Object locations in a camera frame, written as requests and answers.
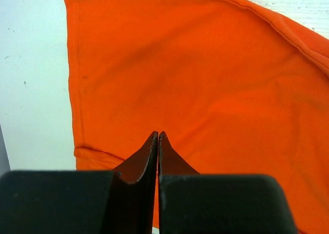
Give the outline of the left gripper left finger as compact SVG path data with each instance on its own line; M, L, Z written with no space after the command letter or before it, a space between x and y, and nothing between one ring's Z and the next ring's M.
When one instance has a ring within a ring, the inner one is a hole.
M1 177L1 233L151 233L158 134L103 171Z

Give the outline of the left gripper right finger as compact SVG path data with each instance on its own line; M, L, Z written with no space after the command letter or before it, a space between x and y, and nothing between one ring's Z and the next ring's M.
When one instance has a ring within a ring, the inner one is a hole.
M158 142L160 233L297 233L279 183L264 174L200 174Z

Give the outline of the orange t shirt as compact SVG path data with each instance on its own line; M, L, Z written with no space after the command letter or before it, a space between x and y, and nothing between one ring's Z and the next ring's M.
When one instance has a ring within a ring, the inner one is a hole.
M79 170L153 131L201 173L273 176L328 233L328 39L248 0L64 0Z

